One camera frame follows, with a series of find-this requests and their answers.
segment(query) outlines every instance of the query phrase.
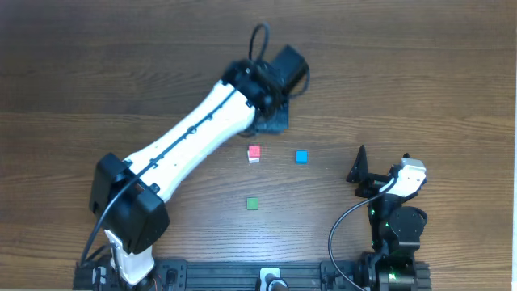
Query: robotic arm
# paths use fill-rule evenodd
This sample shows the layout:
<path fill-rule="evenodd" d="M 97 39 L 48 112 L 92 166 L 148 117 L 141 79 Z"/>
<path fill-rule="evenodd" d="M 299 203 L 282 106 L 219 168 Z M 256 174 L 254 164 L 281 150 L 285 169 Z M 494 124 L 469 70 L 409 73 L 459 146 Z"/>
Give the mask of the robotic arm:
<path fill-rule="evenodd" d="M 252 60 L 253 39 L 260 28 L 266 29 L 266 39 L 259 57 Z M 250 59 L 232 63 L 206 99 L 164 136 L 123 161 L 114 154 L 99 161 L 90 196 L 98 223 L 81 265 L 102 226 L 113 246 L 112 267 L 127 286 L 148 288 L 153 280 L 152 245 L 169 225 L 165 203 L 181 181 L 235 134 L 280 133 L 287 128 L 290 92 L 309 67 L 290 46 L 271 63 L 263 61 L 268 29 L 266 24 L 255 28 Z"/>

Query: white plastic part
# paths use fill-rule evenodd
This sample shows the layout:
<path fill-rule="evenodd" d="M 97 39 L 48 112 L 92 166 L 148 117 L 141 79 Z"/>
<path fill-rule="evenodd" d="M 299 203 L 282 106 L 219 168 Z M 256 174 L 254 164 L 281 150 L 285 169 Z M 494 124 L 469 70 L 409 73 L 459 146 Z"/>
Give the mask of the white plastic part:
<path fill-rule="evenodd" d="M 414 158 L 402 158 L 401 166 L 402 169 L 398 172 L 397 182 L 393 188 L 389 189 L 388 194 L 407 197 L 418 191 L 426 179 L 426 167 L 422 161 Z M 385 190 L 392 182 L 393 179 L 381 188 L 380 191 Z"/>
<path fill-rule="evenodd" d="M 198 124 L 209 113 L 213 112 L 233 91 L 230 84 L 223 85 L 219 81 L 205 100 L 187 117 L 181 120 L 169 132 L 134 154 L 129 155 L 125 161 L 130 162 L 129 169 L 138 173 L 149 165 L 151 159 L 156 158 L 178 140 L 190 127 Z M 163 202 L 167 202 L 187 175 L 211 154 L 223 142 L 237 133 L 247 129 L 254 120 L 255 108 L 247 104 L 248 99 L 239 91 L 235 91 L 229 99 L 217 109 L 212 118 L 206 120 L 196 128 L 194 133 L 188 134 L 160 161 L 158 166 L 147 170 L 141 180 L 151 186 L 157 184 L 160 189 L 158 196 Z M 120 239 L 109 230 L 105 230 L 107 237 L 116 248 L 117 262 L 120 268 L 120 276 L 130 285 L 135 285 L 142 280 L 154 266 L 152 255 L 153 247 L 147 248 L 140 254 L 128 254 L 124 251 Z M 115 267 L 115 261 L 111 259 L 111 265 Z"/>
<path fill-rule="evenodd" d="M 148 247 L 145 251 L 140 254 L 128 254 L 122 248 L 122 242 L 114 235 L 110 230 L 105 230 L 107 238 L 110 243 L 116 245 L 116 256 L 111 258 L 111 266 L 115 268 L 115 261 L 119 263 L 119 274 L 126 282 L 130 285 L 136 285 L 144 277 L 153 270 L 154 259 L 153 259 L 153 247 Z"/>

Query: wooden table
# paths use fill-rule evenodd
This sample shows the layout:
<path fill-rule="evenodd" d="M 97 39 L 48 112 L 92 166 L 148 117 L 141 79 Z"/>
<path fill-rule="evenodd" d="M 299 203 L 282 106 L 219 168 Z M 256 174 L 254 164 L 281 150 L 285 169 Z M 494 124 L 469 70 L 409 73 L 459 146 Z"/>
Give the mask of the wooden table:
<path fill-rule="evenodd" d="M 360 201 L 344 177 L 361 144 L 385 173 L 409 152 L 428 183 L 419 260 L 435 290 L 508 290 L 515 130 L 513 1 L 32 1 L 0 3 L 0 287 L 71 288 L 95 218 L 96 162 L 179 122 L 254 25 L 266 58 L 296 46 L 311 67 L 281 136 L 235 137 L 181 184 L 156 256 L 319 261 Z M 249 165 L 246 146 L 263 145 Z M 308 150 L 309 163 L 294 163 Z M 246 210 L 246 198 L 260 201 Z M 336 234 L 369 249 L 366 211 Z M 105 242 L 103 235 L 96 246 Z"/>

